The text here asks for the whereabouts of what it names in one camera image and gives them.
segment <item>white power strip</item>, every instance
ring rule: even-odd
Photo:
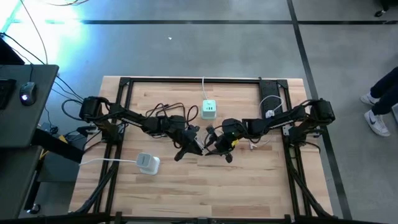
[[[216,119],[217,117],[217,105],[215,100],[203,100],[201,107],[201,118],[202,119]]]

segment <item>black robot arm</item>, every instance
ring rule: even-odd
[[[308,106],[312,106],[310,114],[305,111]],[[323,99],[304,101],[290,111],[266,119],[242,119],[242,121],[233,118],[226,119],[221,126],[207,127],[208,135],[205,139],[205,149],[208,149],[212,144],[215,145],[215,149],[208,150],[209,153],[206,156],[212,154],[225,155],[227,162],[231,162],[232,155],[230,152],[235,148],[239,139],[245,138],[257,143],[270,130],[297,121],[302,121],[302,123],[289,129],[289,144],[304,144],[308,133],[320,133],[321,130],[317,129],[319,125],[328,125],[334,120],[335,115],[330,102]],[[217,128],[222,128],[222,135],[217,136],[215,133]]]
[[[102,105],[109,111],[108,114],[103,114]],[[173,140],[174,146],[180,149],[174,157],[176,161],[188,152],[202,155],[201,147],[195,140],[199,127],[186,125],[187,120],[183,116],[146,117],[119,104],[110,103],[106,98],[90,96],[84,99],[79,117],[97,125],[103,133],[103,139],[107,141],[120,140],[120,126],[109,122],[109,119],[118,119],[141,128],[143,132],[153,137],[167,135]]]

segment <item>shoe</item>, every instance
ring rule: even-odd
[[[384,124],[383,118],[381,115],[374,115],[372,110],[369,110],[365,113],[365,120],[368,122],[369,127],[378,135],[382,137],[390,136],[390,132],[388,131],[386,125]]]
[[[371,96],[371,93],[367,93],[367,94],[361,96],[360,99],[363,103],[366,103],[367,105],[372,105],[372,106],[375,105],[379,101],[379,99],[373,98]]]

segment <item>person's leg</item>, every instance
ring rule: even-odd
[[[398,67],[394,68],[386,76],[381,78],[372,88],[371,96],[373,98],[380,98],[390,87],[394,86],[398,82]]]
[[[361,96],[363,103],[374,105],[380,97],[385,94],[395,83],[398,83],[398,67],[394,68],[386,76],[381,78],[372,88],[371,91]]]
[[[365,113],[365,120],[371,129],[378,135],[388,137],[390,132],[388,131],[382,115],[388,114],[395,104],[398,103],[398,82],[390,89],[388,89],[380,100],[372,107],[371,110]]]

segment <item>wooden tabletop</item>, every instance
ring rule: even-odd
[[[120,77],[104,77],[100,96],[115,101]],[[306,100],[302,79],[287,79],[292,106]],[[220,125],[227,118],[258,118],[259,90],[253,84],[205,84],[209,99],[217,102],[217,119],[202,120],[200,112],[191,123],[198,125],[200,139],[209,124]],[[201,107],[204,99],[199,83],[134,83],[130,110],[145,113],[157,103],[182,102],[188,109]],[[168,112],[182,114],[181,109]],[[99,141],[92,140],[87,146]],[[101,158],[105,144],[84,155],[83,161]],[[233,162],[224,157],[186,154],[175,162],[179,149],[169,138],[153,139],[139,128],[129,126],[121,159],[135,160],[140,152],[160,158],[157,175],[141,174],[133,163],[121,162],[114,192],[112,214],[137,217],[235,217],[283,218],[293,214],[284,148],[279,130],[262,138],[253,151],[242,139],[232,152]],[[332,213],[319,152],[313,146],[301,147],[308,188],[323,208]],[[70,210],[82,206],[98,184],[102,162],[81,166]],[[298,189],[300,211],[302,195]],[[103,197],[101,211],[104,211]]]

